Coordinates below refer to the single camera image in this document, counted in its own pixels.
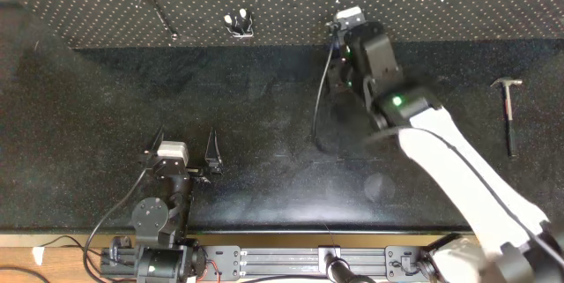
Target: wooden surface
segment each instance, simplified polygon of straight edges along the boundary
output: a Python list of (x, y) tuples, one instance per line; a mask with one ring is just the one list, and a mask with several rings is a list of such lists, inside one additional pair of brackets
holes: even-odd
[[(18, 266), (34, 270), (50, 283), (93, 282), (82, 265), (82, 250), (77, 248), (45, 248), (42, 265), (33, 258), (33, 246), (54, 240), (59, 235), (0, 235), (0, 266)], [(86, 235), (73, 235), (82, 244)], [(93, 247), (107, 247), (113, 235), (95, 237)], [(427, 245), (440, 238), (437, 235), (333, 235), (335, 244), (344, 248), (383, 248), (388, 245)], [(243, 248), (315, 248), (331, 245), (329, 235), (199, 235), (203, 245), (239, 245)], [(54, 244), (72, 244), (62, 239)], [(91, 254), (96, 266), (98, 256)], [(39, 279), (19, 272), (0, 271), (0, 282), (40, 282)]]

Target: green light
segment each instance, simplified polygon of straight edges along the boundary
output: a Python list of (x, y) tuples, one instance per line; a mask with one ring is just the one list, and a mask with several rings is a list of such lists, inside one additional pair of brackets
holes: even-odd
[(402, 103), (404, 103), (404, 101), (402, 100), (401, 97), (395, 96), (394, 98), (391, 99), (391, 103), (393, 103), (394, 106), (399, 107)]

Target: black tabletop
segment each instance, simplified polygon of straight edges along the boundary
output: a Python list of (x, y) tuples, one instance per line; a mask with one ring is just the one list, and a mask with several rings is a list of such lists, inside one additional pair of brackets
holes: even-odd
[[(211, 127), (218, 132), (226, 172), (196, 185), (191, 232), (468, 229), (394, 138), (360, 146), (371, 129), (352, 101), (324, 99), (327, 152), (310, 143), (324, 47), (71, 51), (43, 26), (11, 21), (21, 28), (2, 31), (11, 35), (0, 67), (3, 232), (90, 230), (135, 181), (136, 156), (161, 124), (166, 139), (188, 144), (196, 165)], [(557, 222), (563, 44), (394, 43), (405, 74), (427, 84), (494, 169)], [(506, 155), (501, 89), (490, 87), (501, 76), (523, 79), (512, 89), (516, 160)], [(132, 207), (161, 195), (160, 183), (146, 179), (103, 231), (131, 231)]]

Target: claw hammer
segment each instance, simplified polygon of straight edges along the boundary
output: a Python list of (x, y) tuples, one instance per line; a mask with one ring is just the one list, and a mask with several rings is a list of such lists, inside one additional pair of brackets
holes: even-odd
[(510, 77), (502, 77), (495, 80), (491, 86), (501, 84), (505, 91), (505, 114), (506, 124), (507, 124), (507, 138), (508, 138), (508, 155), (509, 157), (516, 157), (516, 145), (515, 145), (515, 131), (513, 129), (513, 111), (511, 109), (511, 95), (509, 95), (509, 87), (512, 85), (521, 85), (523, 81), (521, 79), (512, 79)]

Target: black pegboard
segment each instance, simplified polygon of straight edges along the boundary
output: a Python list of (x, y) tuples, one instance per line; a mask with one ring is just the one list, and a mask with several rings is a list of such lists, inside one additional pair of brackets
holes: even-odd
[[(158, 0), (178, 41), (137, 0), (19, 1), (71, 48), (321, 44), (324, 24), (354, 5), (395, 41), (564, 38), (564, 0)], [(252, 40), (234, 40), (223, 26), (241, 7), (254, 13)]]

